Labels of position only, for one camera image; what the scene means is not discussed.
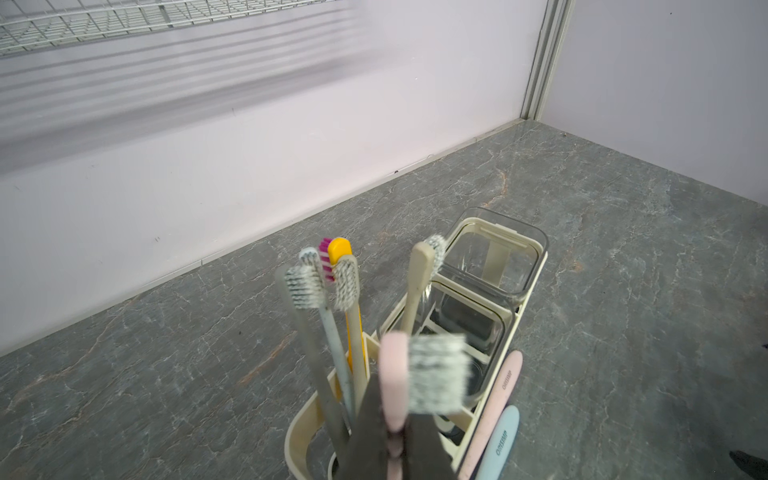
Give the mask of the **light blue toothbrush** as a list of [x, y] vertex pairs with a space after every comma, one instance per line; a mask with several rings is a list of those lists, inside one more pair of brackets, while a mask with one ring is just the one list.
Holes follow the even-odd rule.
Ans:
[[520, 412], [508, 405], [502, 412], [484, 451], [476, 480], [497, 480], [509, 457], [520, 424]]

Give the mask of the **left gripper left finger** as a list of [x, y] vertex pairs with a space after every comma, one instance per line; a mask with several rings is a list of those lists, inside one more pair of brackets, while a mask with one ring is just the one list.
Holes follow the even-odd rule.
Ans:
[[334, 479], [385, 480], [389, 457], [387, 437], [379, 376], [374, 373], [367, 385], [345, 458], [339, 461]]

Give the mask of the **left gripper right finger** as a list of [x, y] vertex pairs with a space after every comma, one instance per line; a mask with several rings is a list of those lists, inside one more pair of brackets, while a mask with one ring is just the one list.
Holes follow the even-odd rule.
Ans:
[[431, 415], [411, 414], [407, 418], [402, 466], [404, 479], [457, 480]]

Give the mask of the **pink toothbrush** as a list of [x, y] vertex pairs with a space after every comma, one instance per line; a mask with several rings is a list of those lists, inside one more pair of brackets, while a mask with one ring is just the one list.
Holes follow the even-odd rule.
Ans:
[[519, 378], [522, 365], [523, 354], [519, 350], [513, 350], [501, 365], [459, 469], [458, 478], [460, 480], [469, 479], [479, 463], [481, 455], [491, 438], [493, 429], [502, 415], [502, 411], [506, 407], [511, 392]]
[[379, 383], [387, 427], [387, 477], [403, 477], [404, 428], [409, 415], [452, 415], [461, 410], [471, 373], [463, 334], [384, 335]]

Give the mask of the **grey-green toothbrush vertical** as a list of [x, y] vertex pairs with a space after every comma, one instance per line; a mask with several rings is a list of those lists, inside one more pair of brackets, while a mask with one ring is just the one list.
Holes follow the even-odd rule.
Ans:
[[315, 268], [306, 264], [283, 265], [275, 274], [286, 308], [296, 325], [306, 361], [315, 386], [326, 429], [339, 463], [346, 459], [349, 432], [344, 422], [342, 406], [332, 391], [321, 359], [320, 342], [312, 330], [309, 311], [323, 303], [321, 289], [315, 278]]

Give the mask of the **light blue toothbrush vertical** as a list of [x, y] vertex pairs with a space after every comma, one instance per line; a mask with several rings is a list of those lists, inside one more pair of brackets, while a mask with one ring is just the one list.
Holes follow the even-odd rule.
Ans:
[[317, 309], [319, 312], [329, 351], [338, 376], [347, 417], [349, 423], [352, 424], [355, 420], [353, 382], [337, 324], [328, 303], [320, 254], [316, 248], [307, 247], [300, 251], [299, 259], [303, 265], [308, 265], [310, 267], [309, 306]]

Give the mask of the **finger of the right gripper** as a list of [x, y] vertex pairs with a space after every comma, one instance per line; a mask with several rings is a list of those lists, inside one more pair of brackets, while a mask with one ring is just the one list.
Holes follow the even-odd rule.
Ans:
[[734, 464], [750, 478], [755, 480], [768, 479], [768, 460], [762, 459], [740, 450], [729, 452]]

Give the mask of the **yellow toothbrush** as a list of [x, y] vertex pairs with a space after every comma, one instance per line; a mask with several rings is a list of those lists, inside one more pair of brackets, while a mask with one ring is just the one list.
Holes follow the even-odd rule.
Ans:
[[327, 245], [331, 276], [336, 286], [337, 308], [347, 319], [348, 348], [352, 374], [356, 389], [365, 389], [368, 380], [368, 358], [363, 339], [362, 319], [359, 307], [359, 268], [352, 253], [351, 243], [343, 237], [336, 237]]

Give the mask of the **cream toothbrush holder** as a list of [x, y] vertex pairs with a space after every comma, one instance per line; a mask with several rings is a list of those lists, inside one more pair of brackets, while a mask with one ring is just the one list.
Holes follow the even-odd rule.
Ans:
[[413, 246], [406, 294], [374, 334], [345, 239], [280, 268], [315, 386], [285, 438], [290, 472], [309, 477], [309, 445], [325, 431], [332, 479], [498, 478], [520, 423], [509, 399], [523, 355], [511, 343], [547, 256], [539, 228], [470, 208], [449, 235]]

